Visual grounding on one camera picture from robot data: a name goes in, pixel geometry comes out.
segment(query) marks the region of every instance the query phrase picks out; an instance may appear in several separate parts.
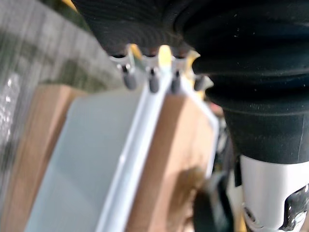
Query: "white plastic panel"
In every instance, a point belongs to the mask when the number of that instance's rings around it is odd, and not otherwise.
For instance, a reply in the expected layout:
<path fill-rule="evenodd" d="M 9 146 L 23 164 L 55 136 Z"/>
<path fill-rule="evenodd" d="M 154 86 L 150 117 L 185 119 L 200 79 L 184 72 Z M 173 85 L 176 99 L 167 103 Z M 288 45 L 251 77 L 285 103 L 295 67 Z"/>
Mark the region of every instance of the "white plastic panel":
<path fill-rule="evenodd" d="M 170 83 L 170 69 L 165 69 L 156 94 L 147 83 L 133 92 L 105 92 L 74 102 L 26 232 L 124 231 Z M 183 82 L 182 92 L 200 105 L 217 137 L 211 111 L 188 83 Z"/>

